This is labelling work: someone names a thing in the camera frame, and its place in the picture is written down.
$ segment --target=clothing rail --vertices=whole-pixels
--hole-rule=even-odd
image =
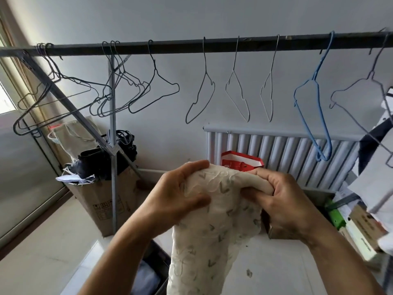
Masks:
[[[370,49],[380,48],[387,32],[341,33],[334,35],[331,49]],[[386,48],[393,47],[393,32],[389,32]],[[277,51],[302,51],[326,49],[330,34],[289,35],[280,36]],[[196,40],[169,40],[150,42],[151,54],[181,54],[202,53],[203,39]],[[149,54],[145,42],[116,43],[117,54]],[[236,49],[237,38],[205,39],[205,53],[233,52]],[[243,37],[239,39],[238,52],[247,51],[274,51],[277,36]],[[40,56],[35,46],[25,48],[0,48],[0,57],[17,57],[21,51],[30,56]],[[88,56],[111,54],[109,45],[102,44],[65,44],[53,45],[47,49],[48,56]]]
[[[393,48],[393,32],[367,32],[367,33],[342,33],[335,34],[331,49],[371,49],[380,48],[388,35],[385,48]],[[300,50],[322,50],[326,49],[331,35],[313,34],[313,35],[295,35],[280,36],[277,44],[277,36],[268,37],[244,37],[229,39],[205,39],[205,53],[224,53],[234,52],[237,46],[238,52],[246,51],[300,51]],[[150,42],[126,42],[116,43],[116,49],[106,44],[70,44],[70,45],[50,45],[46,48],[47,56],[86,56],[86,55],[111,55],[111,62],[114,62],[114,50],[116,54],[176,54],[176,53],[202,53],[203,39],[197,40],[172,40],[172,41],[150,41]],[[64,107],[73,112],[72,115],[78,120],[84,128],[96,139],[97,143],[105,149],[112,158],[112,211],[113,211],[113,232],[116,233],[116,178],[117,168],[115,167],[116,154],[120,152],[124,156],[130,167],[142,179],[142,176],[136,165],[131,162],[128,156],[120,148],[118,144],[109,145],[101,137],[101,135],[91,126],[87,119],[79,112],[76,107],[65,96],[65,94],[56,86],[49,78],[44,70],[32,58],[41,56],[39,50],[35,46],[26,46],[24,48],[6,47],[0,48],[0,57],[18,57],[33,74],[48,88],[52,95],[60,101]],[[110,64],[112,73],[119,68],[114,68]],[[111,109],[115,109],[115,94],[112,90]],[[111,118],[111,141],[114,141],[116,132],[115,116]]]

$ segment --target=patterned cloth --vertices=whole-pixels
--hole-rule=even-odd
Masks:
[[[273,193],[256,175],[213,164],[187,178],[185,196],[204,192],[211,204],[174,226],[168,295],[221,294],[240,249],[261,230],[261,208],[240,197],[248,186]]]

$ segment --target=hand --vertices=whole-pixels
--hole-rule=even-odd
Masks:
[[[249,171],[266,179],[274,188],[273,196],[254,188],[243,188],[242,196],[259,204],[270,216],[272,226],[280,226],[307,242],[311,234],[331,226],[304,194],[290,174],[257,168]]]
[[[206,194],[184,197],[180,184],[192,173],[209,167],[208,160],[188,162],[173,171],[163,174],[144,203],[131,216],[152,239],[178,224],[189,212],[210,204]]]

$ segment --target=green object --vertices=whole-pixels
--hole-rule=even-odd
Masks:
[[[331,205],[332,203],[333,201],[331,199],[328,199],[326,201],[325,207]],[[336,227],[337,230],[346,226],[346,222],[344,218],[341,216],[341,213],[337,209],[333,209],[332,211],[329,211],[328,214],[333,225]]]

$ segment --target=radiator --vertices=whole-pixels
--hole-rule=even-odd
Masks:
[[[304,133],[278,133],[245,128],[224,129],[208,125],[206,158],[221,165],[221,153],[229,150],[260,157],[265,167],[290,173],[302,187],[337,191],[358,156],[362,135],[331,136],[329,161],[316,161],[316,150]],[[314,135],[323,152],[326,139]]]

